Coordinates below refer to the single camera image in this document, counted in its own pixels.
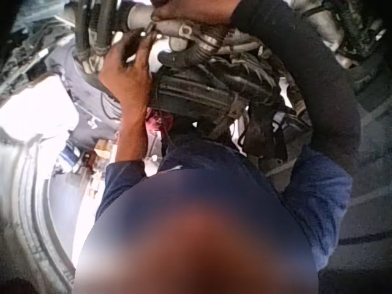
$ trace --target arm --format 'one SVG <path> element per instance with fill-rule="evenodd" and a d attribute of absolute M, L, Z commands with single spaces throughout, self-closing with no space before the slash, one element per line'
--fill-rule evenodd
<path fill-rule="evenodd" d="M 261 39 L 281 58 L 301 90 L 312 120 L 312 148 L 354 171 L 360 120 L 344 70 L 316 30 L 282 0 L 171 0 L 154 18 L 227 23 Z"/>
<path fill-rule="evenodd" d="M 143 159 L 147 153 L 146 110 L 151 90 L 148 56 L 154 43 L 151 34 L 138 45 L 140 31 L 125 35 L 105 58 L 100 81 L 120 101 L 122 120 L 117 142 L 116 162 L 106 169 L 105 191 L 96 219 L 126 190 L 145 176 Z M 137 48 L 133 65 L 126 64 Z"/>

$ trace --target black sleeve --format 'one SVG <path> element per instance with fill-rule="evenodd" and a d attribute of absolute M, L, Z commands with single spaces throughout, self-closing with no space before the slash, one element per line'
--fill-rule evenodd
<path fill-rule="evenodd" d="M 282 0 L 242 0 L 232 26 L 280 57 L 304 97 L 314 127 L 311 147 L 352 173 L 361 139 L 354 93 L 316 30 Z"/>

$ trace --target sleeve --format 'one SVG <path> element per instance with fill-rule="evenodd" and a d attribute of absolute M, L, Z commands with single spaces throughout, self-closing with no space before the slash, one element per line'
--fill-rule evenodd
<path fill-rule="evenodd" d="M 115 162 L 108 165 L 105 191 L 97 210 L 96 221 L 118 197 L 145 177 L 145 164 L 142 161 Z"/>
<path fill-rule="evenodd" d="M 317 271 L 326 266 L 338 244 L 351 189 L 352 177 L 342 167 L 304 146 L 281 201 L 305 233 Z"/>
<path fill-rule="evenodd" d="M 317 31 L 283 0 L 242 0 L 232 26 L 258 37 L 284 63 L 312 121 L 312 148 L 355 171 L 361 126 L 345 70 Z"/>

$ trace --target blue shirt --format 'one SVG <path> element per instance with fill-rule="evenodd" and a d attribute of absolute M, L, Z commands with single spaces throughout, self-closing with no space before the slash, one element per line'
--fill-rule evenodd
<path fill-rule="evenodd" d="M 258 187 L 261 199 L 277 199 L 278 205 L 296 220 L 311 247 L 317 271 L 328 263 L 338 243 L 339 227 L 352 188 L 352 177 L 329 157 L 304 146 L 293 168 L 290 184 L 282 194 L 276 192 L 271 182 L 240 153 L 211 141 L 191 139 L 182 142 L 168 152 L 158 172 L 180 169 L 230 171 L 247 178 Z M 106 170 L 106 188 L 96 219 L 120 195 L 144 178 L 146 174 L 142 162 L 110 164 Z M 243 199 L 244 195 L 234 194 L 219 201 L 230 202 L 233 197 Z M 268 207 L 265 207 L 274 206 L 275 202 L 269 203 L 263 202 L 263 207 L 259 209 L 259 214 L 263 216 L 254 218 L 252 222 L 276 223 L 275 220 L 268 221 L 276 217 L 276 213 L 268 213 Z M 258 209 L 257 205 L 244 205 L 242 208 L 254 210 Z M 276 225 L 270 227 L 276 231 L 283 230 Z M 286 238 L 285 233 L 281 235 L 283 239 Z"/>

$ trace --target hand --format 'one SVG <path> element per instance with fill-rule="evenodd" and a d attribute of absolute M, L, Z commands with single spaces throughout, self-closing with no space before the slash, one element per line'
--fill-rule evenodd
<path fill-rule="evenodd" d="M 240 0 L 153 0 L 154 21 L 184 18 L 211 25 L 229 24 Z"/>
<path fill-rule="evenodd" d="M 99 80 L 119 100 L 123 118 L 145 117 L 149 103 L 152 80 L 149 74 L 148 58 L 156 33 L 140 41 L 141 29 L 123 35 L 106 55 Z M 132 65 L 127 64 L 129 56 L 136 53 Z"/>

